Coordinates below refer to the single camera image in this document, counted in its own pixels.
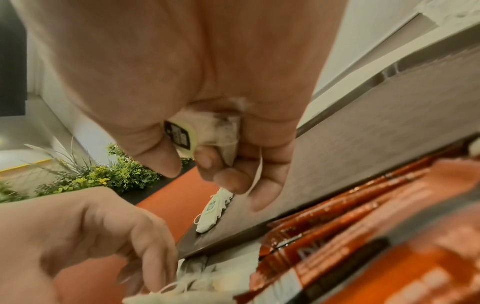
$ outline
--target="orange surface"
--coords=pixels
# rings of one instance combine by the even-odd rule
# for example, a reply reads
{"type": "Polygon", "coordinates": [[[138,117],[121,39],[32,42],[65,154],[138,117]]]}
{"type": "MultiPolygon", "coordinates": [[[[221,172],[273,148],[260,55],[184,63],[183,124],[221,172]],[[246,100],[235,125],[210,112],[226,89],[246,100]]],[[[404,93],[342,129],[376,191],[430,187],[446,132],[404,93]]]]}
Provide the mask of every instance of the orange surface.
{"type": "MultiPolygon", "coordinates": [[[[163,218],[178,241],[217,191],[218,187],[203,181],[194,168],[142,201],[138,207],[163,218]]],[[[62,304],[120,304],[124,289],[116,285],[115,280],[124,264],[119,257],[109,257],[62,271],[55,279],[62,304]]]]}

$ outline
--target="yellow stripe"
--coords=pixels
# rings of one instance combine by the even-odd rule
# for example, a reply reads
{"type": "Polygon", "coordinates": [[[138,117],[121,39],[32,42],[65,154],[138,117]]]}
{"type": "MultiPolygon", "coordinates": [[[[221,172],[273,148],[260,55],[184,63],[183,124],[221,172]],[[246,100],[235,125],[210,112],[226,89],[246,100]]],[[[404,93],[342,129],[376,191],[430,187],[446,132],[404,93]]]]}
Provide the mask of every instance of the yellow stripe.
{"type": "MultiPolygon", "coordinates": [[[[34,164],[41,164],[41,163],[45,163],[45,162],[48,162],[48,161],[51,161],[51,160],[52,160],[51,158],[44,159],[44,160],[39,160],[39,161],[34,162],[34,164]]],[[[20,166],[8,168],[8,169],[3,169],[3,170],[0,170],[0,173],[25,168],[25,167],[28,167],[28,166],[30,166],[30,164],[25,164],[25,165],[20,165],[20,166]]]]}

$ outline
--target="hand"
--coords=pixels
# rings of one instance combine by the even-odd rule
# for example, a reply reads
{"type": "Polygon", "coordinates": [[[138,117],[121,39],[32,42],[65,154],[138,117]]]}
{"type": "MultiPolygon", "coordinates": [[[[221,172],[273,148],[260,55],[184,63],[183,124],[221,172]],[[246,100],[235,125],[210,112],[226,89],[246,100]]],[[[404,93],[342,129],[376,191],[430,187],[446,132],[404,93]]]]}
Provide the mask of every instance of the hand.
{"type": "MultiPolygon", "coordinates": [[[[203,178],[250,193],[254,209],[287,180],[298,122],[346,0],[13,0],[69,98],[133,158],[174,177],[163,122],[188,104],[246,101],[238,158],[197,151],[203,178]]],[[[223,110],[232,105],[220,105],[223,110]]]]}
{"type": "Polygon", "coordinates": [[[127,296],[176,280],[178,255],[165,222],[99,187],[0,205],[0,298],[59,303],[53,278],[89,258],[127,258],[127,296]]]}

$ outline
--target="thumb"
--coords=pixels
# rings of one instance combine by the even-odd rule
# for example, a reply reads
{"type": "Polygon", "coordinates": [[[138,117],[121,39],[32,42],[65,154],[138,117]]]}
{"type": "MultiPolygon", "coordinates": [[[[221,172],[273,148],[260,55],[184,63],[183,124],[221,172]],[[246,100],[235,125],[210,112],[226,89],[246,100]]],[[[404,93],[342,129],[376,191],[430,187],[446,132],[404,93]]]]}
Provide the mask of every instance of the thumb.
{"type": "Polygon", "coordinates": [[[127,155],[142,165],[169,178],[180,174],[182,161],[162,125],[109,133],[127,155]]]}

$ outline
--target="orange floor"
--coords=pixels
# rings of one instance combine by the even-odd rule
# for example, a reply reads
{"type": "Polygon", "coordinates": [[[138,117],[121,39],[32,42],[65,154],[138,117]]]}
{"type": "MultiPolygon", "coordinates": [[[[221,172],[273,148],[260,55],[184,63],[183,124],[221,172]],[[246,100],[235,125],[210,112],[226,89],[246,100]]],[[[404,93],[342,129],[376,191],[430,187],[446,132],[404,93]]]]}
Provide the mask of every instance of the orange floor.
{"type": "MultiPolygon", "coordinates": [[[[178,241],[217,191],[194,168],[138,206],[163,218],[178,241]]],[[[124,289],[115,279],[124,264],[118,257],[109,257],[64,270],[55,279],[62,304],[120,304],[124,289]]]]}

